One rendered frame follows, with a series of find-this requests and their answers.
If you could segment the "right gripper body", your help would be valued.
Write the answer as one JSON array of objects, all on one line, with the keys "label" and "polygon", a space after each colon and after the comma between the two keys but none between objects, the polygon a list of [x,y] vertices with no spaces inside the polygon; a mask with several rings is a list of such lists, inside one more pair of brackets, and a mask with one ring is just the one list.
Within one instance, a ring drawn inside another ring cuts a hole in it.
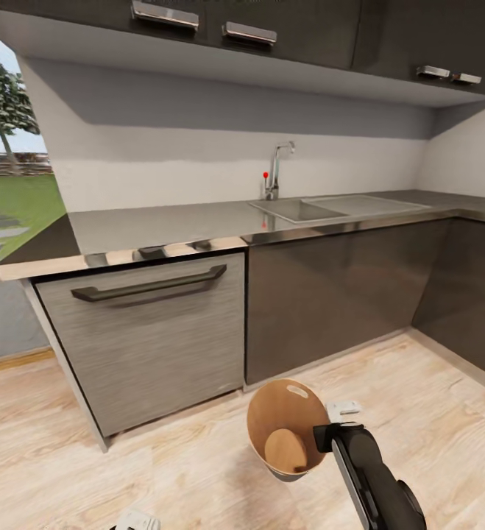
[{"label": "right gripper body", "polygon": [[319,453],[330,453],[332,448],[332,433],[336,428],[336,423],[331,425],[318,425],[313,427],[316,448]]}]

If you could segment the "trash can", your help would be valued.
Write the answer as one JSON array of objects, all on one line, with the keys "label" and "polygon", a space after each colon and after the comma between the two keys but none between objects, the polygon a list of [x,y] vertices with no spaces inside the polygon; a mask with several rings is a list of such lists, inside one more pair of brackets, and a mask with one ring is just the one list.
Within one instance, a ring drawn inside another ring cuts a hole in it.
[{"label": "trash can", "polygon": [[[296,386],[308,394],[287,389]],[[290,378],[262,386],[247,407],[247,434],[256,454],[275,478],[294,482],[314,470],[327,453],[316,448],[313,427],[328,425],[324,403],[305,384]]]}]

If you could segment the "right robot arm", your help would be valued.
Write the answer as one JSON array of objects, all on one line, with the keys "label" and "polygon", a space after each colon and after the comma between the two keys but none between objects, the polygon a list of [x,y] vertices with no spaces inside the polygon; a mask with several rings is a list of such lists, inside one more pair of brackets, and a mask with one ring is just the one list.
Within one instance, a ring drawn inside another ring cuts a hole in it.
[{"label": "right robot arm", "polygon": [[319,453],[336,458],[364,530],[427,530],[411,488],[383,463],[373,435],[363,423],[343,423],[343,414],[361,412],[356,400],[325,403],[328,425],[313,427]]}]

